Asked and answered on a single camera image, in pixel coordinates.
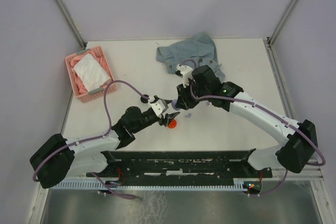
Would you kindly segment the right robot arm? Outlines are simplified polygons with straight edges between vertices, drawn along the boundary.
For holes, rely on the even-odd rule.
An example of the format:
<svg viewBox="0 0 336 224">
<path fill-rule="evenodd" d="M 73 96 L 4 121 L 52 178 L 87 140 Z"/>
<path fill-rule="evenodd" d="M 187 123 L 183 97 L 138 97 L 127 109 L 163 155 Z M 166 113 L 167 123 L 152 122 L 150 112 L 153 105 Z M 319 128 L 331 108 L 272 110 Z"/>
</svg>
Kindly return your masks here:
<svg viewBox="0 0 336 224">
<path fill-rule="evenodd" d="M 189 110 L 207 101 L 241 116 L 277 141 L 275 146 L 248 152 L 241 164 L 241 172 L 246 177 L 278 166 L 298 174 L 310 163 L 318 148 L 316 126 L 311 121 L 299 122 L 272 111 L 233 82 L 221 82 L 209 66 L 193 69 L 178 65 L 175 73 L 182 78 L 182 84 L 177 86 L 176 108 Z"/>
</svg>

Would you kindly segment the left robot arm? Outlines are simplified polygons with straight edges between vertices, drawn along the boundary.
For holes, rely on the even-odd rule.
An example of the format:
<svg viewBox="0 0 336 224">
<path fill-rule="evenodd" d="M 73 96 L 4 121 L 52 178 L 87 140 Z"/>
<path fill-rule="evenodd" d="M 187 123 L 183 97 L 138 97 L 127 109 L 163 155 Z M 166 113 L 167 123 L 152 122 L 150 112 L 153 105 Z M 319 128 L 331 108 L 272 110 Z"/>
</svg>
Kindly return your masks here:
<svg viewBox="0 0 336 224">
<path fill-rule="evenodd" d="M 29 160 L 34 169 L 33 181 L 47 189 L 66 177 L 90 172 L 110 177 L 116 171 L 116 164 L 104 156 L 105 152 L 128 146 L 135 140 L 135 133 L 152 124 L 167 127 L 178 114 L 156 115 L 152 108 L 143 112 L 131 106 L 115 125 L 97 136 L 64 138 L 60 133 L 54 134 Z"/>
</svg>

